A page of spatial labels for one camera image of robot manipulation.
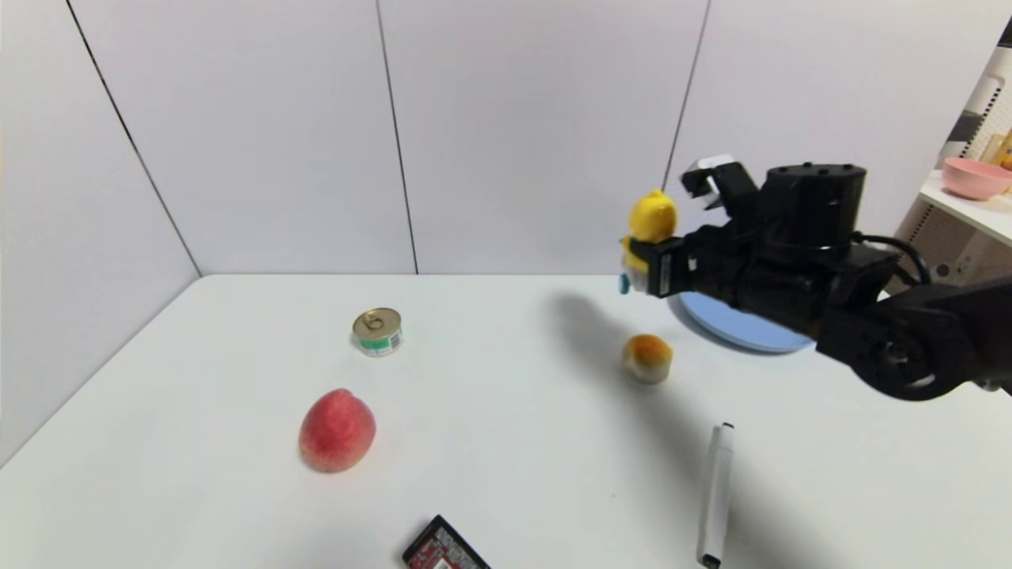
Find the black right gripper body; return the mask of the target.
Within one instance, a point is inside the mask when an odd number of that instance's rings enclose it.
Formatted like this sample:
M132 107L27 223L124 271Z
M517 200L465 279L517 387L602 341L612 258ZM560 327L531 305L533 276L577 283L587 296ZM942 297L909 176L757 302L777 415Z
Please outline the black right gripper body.
M665 299L700 292L733 296L741 273L741 248L723 228L709 226L657 243L629 238L629 291Z

